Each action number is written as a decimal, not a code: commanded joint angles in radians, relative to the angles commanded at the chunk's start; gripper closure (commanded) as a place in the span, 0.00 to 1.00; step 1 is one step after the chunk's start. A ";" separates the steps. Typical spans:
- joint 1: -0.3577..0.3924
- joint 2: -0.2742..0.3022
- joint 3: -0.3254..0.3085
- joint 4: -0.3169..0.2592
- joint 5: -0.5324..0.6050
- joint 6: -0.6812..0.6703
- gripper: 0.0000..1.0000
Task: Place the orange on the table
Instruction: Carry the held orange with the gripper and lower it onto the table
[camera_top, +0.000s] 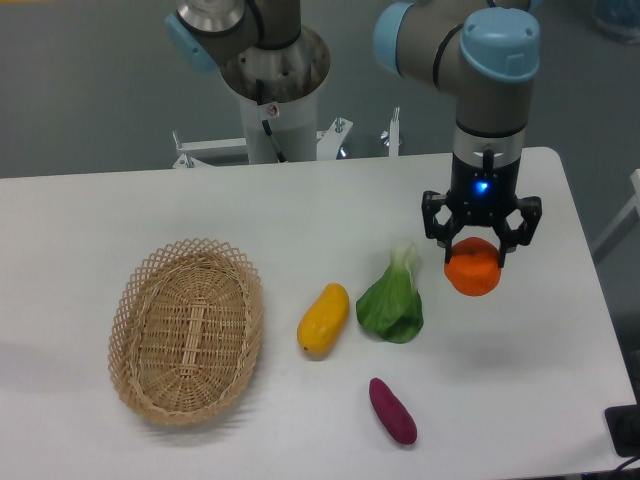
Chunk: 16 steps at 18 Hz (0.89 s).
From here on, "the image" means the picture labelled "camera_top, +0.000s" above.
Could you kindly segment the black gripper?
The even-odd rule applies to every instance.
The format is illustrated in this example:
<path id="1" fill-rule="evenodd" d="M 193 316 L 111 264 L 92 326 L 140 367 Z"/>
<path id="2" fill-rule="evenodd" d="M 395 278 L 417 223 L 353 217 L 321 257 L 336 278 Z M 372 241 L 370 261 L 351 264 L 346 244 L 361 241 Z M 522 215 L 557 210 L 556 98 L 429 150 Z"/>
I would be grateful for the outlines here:
<path id="1" fill-rule="evenodd" d="M 494 165 L 490 170 L 470 165 L 453 155 L 451 183 L 446 194 L 427 190 L 423 193 L 421 212 L 425 235 L 444 249 L 444 262 L 453 254 L 453 240 L 464 226 L 492 227 L 499 240 L 498 267 L 505 265 L 508 253 L 518 246 L 528 246 L 542 217 L 538 196 L 516 197 L 520 159 L 508 165 Z M 445 223 L 437 219 L 446 207 L 450 217 Z M 518 213 L 520 224 L 512 228 L 508 217 Z"/>

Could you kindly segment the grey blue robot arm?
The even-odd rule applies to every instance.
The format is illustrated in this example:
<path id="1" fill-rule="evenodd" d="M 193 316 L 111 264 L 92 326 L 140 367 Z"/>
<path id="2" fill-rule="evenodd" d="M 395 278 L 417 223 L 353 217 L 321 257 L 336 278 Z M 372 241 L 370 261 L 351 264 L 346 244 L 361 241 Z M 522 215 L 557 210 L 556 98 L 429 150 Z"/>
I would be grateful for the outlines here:
<path id="1" fill-rule="evenodd" d="M 380 15 L 381 66 L 456 101 L 450 187 L 422 197 L 425 234 L 451 252 L 465 227 L 492 229 L 501 256 L 528 245 L 539 198 L 518 198 L 517 176 L 540 28 L 529 1 L 398 2 Z M 165 19 L 175 47 L 199 71 L 219 71 L 244 108 L 254 163 L 316 159 L 315 97 L 330 55 L 301 21 L 297 1 L 181 1 Z"/>

